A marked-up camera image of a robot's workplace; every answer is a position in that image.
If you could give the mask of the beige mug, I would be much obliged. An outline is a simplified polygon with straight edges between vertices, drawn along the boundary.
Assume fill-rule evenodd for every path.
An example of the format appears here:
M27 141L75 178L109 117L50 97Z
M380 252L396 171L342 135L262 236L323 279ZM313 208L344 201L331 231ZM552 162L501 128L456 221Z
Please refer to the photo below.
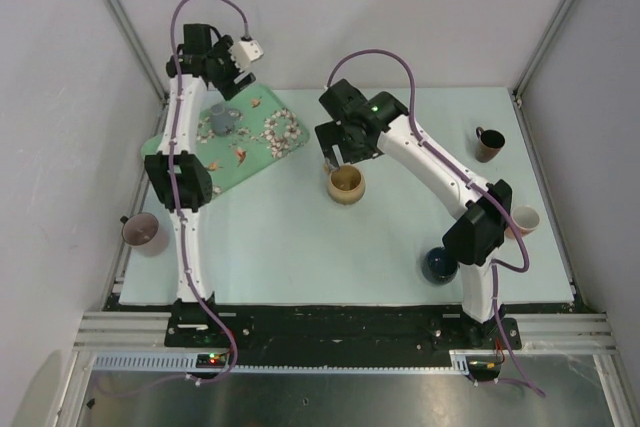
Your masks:
M343 165L328 174L327 192L340 205L359 202L365 192L366 183L362 172L352 165Z

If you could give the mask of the small grey-blue cup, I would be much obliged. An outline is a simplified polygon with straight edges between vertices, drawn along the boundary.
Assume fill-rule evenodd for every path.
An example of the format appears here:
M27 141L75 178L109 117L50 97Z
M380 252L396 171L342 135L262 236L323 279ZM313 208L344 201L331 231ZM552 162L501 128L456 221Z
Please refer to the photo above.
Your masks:
M229 136L237 129L241 112L227 102L219 102L210 108L209 125L216 136Z

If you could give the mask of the brown mug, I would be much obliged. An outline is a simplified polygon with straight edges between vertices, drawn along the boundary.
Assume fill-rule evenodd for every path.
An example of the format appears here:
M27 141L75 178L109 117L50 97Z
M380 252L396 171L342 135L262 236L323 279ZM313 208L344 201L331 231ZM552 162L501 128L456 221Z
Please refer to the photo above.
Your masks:
M478 162L488 163L493 160L506 144L504 135L493 129L478 126L475 130L477 145L475 158Z

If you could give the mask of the blue mug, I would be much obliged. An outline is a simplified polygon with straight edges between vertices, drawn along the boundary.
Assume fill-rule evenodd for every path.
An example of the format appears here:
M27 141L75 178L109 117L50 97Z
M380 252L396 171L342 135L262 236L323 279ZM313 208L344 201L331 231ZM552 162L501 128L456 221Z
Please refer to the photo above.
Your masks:
M420 269L423 277L431 284L446 285L455 278L458 262L444 247L435 247L423 256Z

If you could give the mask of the pink ribbed mug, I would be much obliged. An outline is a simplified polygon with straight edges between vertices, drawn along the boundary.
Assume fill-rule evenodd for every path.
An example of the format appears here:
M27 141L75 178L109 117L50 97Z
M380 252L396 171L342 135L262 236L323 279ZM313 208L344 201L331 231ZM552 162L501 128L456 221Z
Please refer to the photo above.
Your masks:
M145 257L155 257L165 251L169 237L157 217L141 212L120 218L124 243Z

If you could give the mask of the orange cup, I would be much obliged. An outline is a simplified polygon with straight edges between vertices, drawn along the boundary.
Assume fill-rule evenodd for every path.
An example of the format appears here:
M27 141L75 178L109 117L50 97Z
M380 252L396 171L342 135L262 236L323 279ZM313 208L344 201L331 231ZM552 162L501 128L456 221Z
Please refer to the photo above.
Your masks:
M522 237L535 231L541 222L539 213L528 205L513 207L511 218Z

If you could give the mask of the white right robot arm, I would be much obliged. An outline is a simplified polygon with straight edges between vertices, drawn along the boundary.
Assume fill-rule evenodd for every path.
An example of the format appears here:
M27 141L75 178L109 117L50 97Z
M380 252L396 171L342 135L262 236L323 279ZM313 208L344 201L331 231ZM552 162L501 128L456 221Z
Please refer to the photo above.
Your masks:
M493 287L490 262L504 242L506 220L481 193L492 194L507 211L512 189L505 181L493 184L475 175L433 141L410 118L409 109L388 92L366 98L347 80L327 88L319 102L331 117L315 127L326 163L355 164L387 155L399 162L445 206L455 223L442 238L448 255L461 265L462 323L464 340L476 348L486 347L498 335L493 318Z

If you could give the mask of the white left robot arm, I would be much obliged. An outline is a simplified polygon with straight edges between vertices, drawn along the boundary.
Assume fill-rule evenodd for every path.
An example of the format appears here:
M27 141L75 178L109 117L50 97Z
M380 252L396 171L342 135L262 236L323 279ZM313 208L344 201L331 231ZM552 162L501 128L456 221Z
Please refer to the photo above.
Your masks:
M201 211L213 198L213 183L196 155L198 121L210 87L229 101L255 81L248 68L263 51L248 35L235 41L203 23L184 25L182 40L171 37L170 43L166 124L156 151L144 156L144 168L169 213L176 242L178 287L171 329L186 330L197 344L209 346L220 338L222 323L201 268Z

